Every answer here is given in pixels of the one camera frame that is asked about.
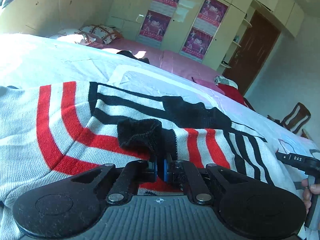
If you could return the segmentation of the right hand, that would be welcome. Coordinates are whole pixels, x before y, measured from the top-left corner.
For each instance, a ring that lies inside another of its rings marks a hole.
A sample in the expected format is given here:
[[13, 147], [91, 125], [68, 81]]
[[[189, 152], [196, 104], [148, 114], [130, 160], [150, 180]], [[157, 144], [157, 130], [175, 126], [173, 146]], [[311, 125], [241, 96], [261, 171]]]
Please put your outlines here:
[[313, 194], [319, 195], [320, 193], [320, 185], [319, 184], [310, 184], [307, 179], [302, 180], [302, 187], [304, 187], [303, 191], [303, 202], [306, 207], [306, 212], [309, 212], [311, 207], [311, 196]]

